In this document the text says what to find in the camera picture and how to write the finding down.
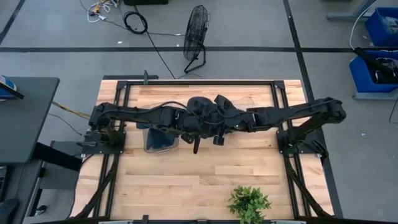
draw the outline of blue bin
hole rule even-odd
[[[366,21],[369,35],[376,46],[398,46],[398,34],[387,31],[382,17],[398,18],[398,7],[378,7]]]
[[[398,52],[386,52],[378,50],[367,50],[370,56],[374,58],[386,57],[398,60]],[[350,64],[349,68],[354,78],[358,93],[388,93],[398,84],[376,84],[373,82],[366,62],[361,57],[356,57]]]

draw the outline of wooden table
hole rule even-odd
[[[113,102],[117,82],[101,82],[97,105]],[[285,80],[285,87],[289,105],[305,102],[300,80]],[[264,85],[133,86],[128,106],[151,108],[170,100],[186,105],[193,96],[214,100],[217,94],[243,110],[274,106],[271,88]],[[304,121],[295,120],[294,125]],[[276,128],[258,133],[227,134],[224,146],[213,145],[212,138],[202,140],[196,155],[192,152],[193,145],[183,141],[176,151],[148,154],[143,149],[142,130],[136,129],[135,123],[127,123],[126,131],[126,151],[119,161],[111,219],[141,219],[143,215],[149,215],[151,220],[236,219],[226,206],[229,193],[237,185],[260,187],[262,193],[269,196],[272,209],[264,212],[266,219],[293,218]],[[102,157],[93,156],[82,167],[72,216],[95,192]],[[320,159],[314,154],[302,154],[300,158],[307,188],[324,210],[333,213]],[[297,188],[296,193],[300,214],[304,215]]]

